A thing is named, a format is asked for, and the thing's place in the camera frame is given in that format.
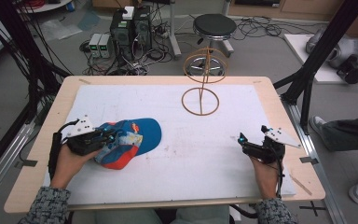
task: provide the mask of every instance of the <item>gray floor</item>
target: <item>gray floor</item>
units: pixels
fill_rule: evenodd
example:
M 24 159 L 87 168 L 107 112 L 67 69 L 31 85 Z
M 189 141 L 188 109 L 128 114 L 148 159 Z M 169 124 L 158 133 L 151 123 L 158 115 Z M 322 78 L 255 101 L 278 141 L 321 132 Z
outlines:
M 94 16 L 95 14 L 87 7 L 79 8 L 73 13 L 60 8 L 38 15 L 40 22 L 65 18 L 62 21 L 64 25 L 79 24 L 85 18 L 89 18 L 88 30 L 67 39 L 48 42 L 62 62 L 76 75 L 81 75 L 83 70 L 87 68 L 87 60 L 84 54 L 79 51 L 79 45 L 88 40 L 93 33 L 107 32 L 110 25 L 109 17 L 101 16 L 102 19 L 93 21 L 90 18 L 95 19 Z M 175 25 L 179 28 L 190 19 L 191 17 L 186 16 L 177 18 Z M 306 27 L 312 32 L 315 32 L 317 28 L 318 26 Z M 185 24 L 180 32 L 192 33 L 191 22 Z M 237 32 L 236 37 L 241 37 L 241 34 Z M 177 61 L 151 65 L 149 76 L 182 76 L 184 74 L 182 67 L 186 55 L 200 47 L 197 46 L 199 38 L 197 36 L 178 35 L 177 39 L 183 57 Z M 35 41 L 41 46 L 39 38 L 36 38 Z M 235 49 L 234 54 L 227 59 L 230 76 L 269 77 L 272 82 L 276 82 L 293 74 L 301 66 L 289 46 L 277 37 L 248 37 L 241 41 L 230 40 L 230 43 Z M 283 93 L 286 89 L 287 86 L 278 89 L 277 92 Z M 300 97 L 298 99 L 299 107 L 301 107 L 301 101 Z M 0 53 L 0 139 L 19 115 L 26 102 L 27 82 L 10 56 L 3 51 Z M 310 104 L 310 116 L 320 116 L 327 121 L 358 118 L 358 84 L 321 85 L 315 83 Z M 344 217 L 348 223 L 358 223 L 358 204 L 353 203 L 348 197 L 348 189 L 358 181 L 358 151 L 329 152 L 312 129 L 310 129 L 310 136 Z M 0 184 L 0 223 L 14 223 L 22 216 L 7 214 L 3 210 L 7 195 L 10 193 L 19 171 L 18 168 L 10 168 Z M 304 208 L 311 207 L 311 202 L 288 203 L 288 206 L 300 223 L 331 223 L 329 214 L 324 210 L 324 202 L 313 202 L 313 204 L 321 210 L 313 211 Z M 80 216 L 81 214 L 76 214 L 76 223 L 87 223 Z M 244 219 L 242 223 L 255 223 L 254 220 Z

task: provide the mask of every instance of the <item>wire hat stand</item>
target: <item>wire hat stand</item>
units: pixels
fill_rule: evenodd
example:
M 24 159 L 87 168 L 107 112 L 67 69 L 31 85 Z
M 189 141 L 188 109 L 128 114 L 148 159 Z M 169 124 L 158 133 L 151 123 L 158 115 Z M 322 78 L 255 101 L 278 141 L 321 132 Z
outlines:
M 198 49 L 187 57 L 183 67 L 185 75 L 201 83 L 201 87 L 189 89 L 182 96 L 182 105 L 187 112 L 208 116 L 219 108 L 219 97 L 206 89 L 205 84 L 216 83 L 226 77 L 227 62 L 223 60 L 225 58 L 220 50 L 210 47 Z

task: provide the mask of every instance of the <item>sleeve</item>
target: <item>sleeve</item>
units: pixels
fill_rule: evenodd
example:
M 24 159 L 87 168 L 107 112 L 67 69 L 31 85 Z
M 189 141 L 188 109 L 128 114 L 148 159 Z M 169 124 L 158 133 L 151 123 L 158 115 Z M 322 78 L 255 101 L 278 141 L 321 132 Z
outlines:
M 40 188 L 30 211 L 19 224 L 64 223 L 70 196 L 71 192 L 66 189 Z
M 255 206 L 258 223 L 297 223 L 289 209 L 279 198 L 266 199 Z

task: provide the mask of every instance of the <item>black stool seat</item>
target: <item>black stool seat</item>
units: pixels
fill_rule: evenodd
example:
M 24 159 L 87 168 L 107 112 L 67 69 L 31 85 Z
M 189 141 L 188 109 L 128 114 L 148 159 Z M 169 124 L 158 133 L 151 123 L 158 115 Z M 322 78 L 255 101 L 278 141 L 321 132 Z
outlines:
M 222 14 L 205 14 L 194 20 L 194 31 L 211 39 L 231 38 L 236 29 L 235 21 Z

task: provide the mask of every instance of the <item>baseball cap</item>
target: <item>baseball cap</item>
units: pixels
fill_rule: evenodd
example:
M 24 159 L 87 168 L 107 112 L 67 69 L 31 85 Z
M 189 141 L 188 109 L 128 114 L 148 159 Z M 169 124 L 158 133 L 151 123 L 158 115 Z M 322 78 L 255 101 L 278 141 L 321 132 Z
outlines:
M 155 119 L 106 122 L 100 129 L 115 131 L 114 141 L 104 146 L 94 157 L 94 160 L 109 169 L 123 169 L 132 158 L 153 150 L 161 140 L 161 128 Z

